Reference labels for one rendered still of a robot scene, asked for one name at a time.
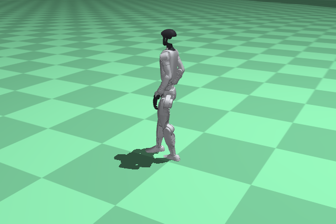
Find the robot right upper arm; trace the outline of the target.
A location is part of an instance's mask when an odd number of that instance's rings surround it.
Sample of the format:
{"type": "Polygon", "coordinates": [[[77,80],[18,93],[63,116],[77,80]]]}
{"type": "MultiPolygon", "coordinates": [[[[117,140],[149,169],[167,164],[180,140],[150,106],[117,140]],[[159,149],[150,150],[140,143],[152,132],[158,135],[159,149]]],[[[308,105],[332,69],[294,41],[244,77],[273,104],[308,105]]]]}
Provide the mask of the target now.
{"type": "MultiPolygon", "coordinates": [[[[178,53],[178,51],[177,51],[177,53],[178,53]]],[[[180,59],[180,57],[179,57],[179,53],[178,53],[177,66],[178,66],[177,74],[182,74],[182,73],[185,71],[185,69],[184,69],[184,66],[183,66],[183,64],[182,64],[182,61],[181,61],[181,59],[180,59]]]]}

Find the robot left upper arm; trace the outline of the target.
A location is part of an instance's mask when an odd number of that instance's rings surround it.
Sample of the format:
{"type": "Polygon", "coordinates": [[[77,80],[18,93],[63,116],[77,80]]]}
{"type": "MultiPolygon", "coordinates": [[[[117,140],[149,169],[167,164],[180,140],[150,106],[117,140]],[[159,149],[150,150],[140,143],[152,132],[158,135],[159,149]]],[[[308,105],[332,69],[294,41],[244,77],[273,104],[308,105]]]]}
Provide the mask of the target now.
{"type": "Polygon", "coordinates": [[[171,73],[171,67],[170,67],[170,56],[168,52],[164,52],[162,54],[160,54],[160,61],[162,63],[163,66],[163,70],[165,71],[165,75],[169,76],[169,81],[171,81],[172,79],[172,73],[171,73]]]}

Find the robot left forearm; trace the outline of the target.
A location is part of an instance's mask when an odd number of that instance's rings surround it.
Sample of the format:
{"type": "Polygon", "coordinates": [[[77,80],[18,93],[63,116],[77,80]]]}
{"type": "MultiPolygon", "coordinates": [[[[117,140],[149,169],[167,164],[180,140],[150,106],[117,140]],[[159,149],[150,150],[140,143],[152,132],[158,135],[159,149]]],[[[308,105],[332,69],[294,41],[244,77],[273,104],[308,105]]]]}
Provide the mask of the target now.
{"type": "Polygon", "coordinates": [[[154,93],[154,94],[155,94],[155,97],[156,97],[157,95],[160,95],[160,97],[161,97],[161,95],[164,93],[166,87],[169,86],[169,84],[168,84],[169,79],[170,79],[170,78],[169,78],[168,75],[164,75],[163,80],[162,80],[162,82],[161,82],[161,85],[159,86],[158,90],[154,93]]]}

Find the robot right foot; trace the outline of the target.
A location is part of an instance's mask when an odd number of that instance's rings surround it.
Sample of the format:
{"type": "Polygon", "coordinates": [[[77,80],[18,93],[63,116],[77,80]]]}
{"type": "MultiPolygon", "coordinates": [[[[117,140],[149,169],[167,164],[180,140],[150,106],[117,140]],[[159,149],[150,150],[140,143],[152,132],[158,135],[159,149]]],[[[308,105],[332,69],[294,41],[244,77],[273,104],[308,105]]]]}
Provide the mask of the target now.
{"type": "Polygon", "coordinates": [[[145,151],[147,153],[163,152],[163,151],[165,151],[165,148],[164,148],[163,145],[161,145],[160,148],[159,147],[156,148],[156,146],[154,146],[154,147],[151,147],[151,148],[147,148],[145,151]]]}

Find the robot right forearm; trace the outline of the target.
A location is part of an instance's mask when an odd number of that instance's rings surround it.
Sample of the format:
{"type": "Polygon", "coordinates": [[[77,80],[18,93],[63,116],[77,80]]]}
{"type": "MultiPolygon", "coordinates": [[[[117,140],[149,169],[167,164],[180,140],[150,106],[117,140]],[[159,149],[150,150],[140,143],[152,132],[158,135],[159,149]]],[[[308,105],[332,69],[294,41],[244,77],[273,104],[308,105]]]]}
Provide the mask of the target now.
{"type": "Polygon", "coordinates": [[[176,80],[172,81],[173,85],[176,85],[179,81],[179,79],[182,77],[183,73],[182,74],[176,74],[176,80]]]}

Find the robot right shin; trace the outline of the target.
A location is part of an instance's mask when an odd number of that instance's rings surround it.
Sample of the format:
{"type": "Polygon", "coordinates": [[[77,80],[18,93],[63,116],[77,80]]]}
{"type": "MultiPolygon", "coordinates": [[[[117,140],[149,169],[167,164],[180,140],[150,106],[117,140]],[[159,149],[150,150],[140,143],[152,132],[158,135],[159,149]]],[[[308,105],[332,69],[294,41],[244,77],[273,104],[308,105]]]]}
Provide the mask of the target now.
{"type": "Polygon", "coordinates": [[[162,126],[159,124],[159,121],[157,121],[157,128],[156,128],[156,148],[161,147],[161,143],[163,140],[163,130],[162,126]]]}

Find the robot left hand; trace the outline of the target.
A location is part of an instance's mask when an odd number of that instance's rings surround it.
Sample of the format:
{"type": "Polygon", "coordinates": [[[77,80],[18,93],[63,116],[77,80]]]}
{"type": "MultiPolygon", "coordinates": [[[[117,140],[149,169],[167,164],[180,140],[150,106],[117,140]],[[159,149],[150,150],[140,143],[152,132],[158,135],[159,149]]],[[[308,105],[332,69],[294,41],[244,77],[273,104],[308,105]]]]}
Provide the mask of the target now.
{"type": "Polygon", "coordinates": [[[158,99],[160,99],[160,95],[157,95],[156,97],[155,97],[155,95],[154,95],[154,98],[153,98],[153,105],[154,105],[154,108],[156,109],[156,110],[158,110],[158,108],[157,108],[157,101],[158,101],[158,99]]]}

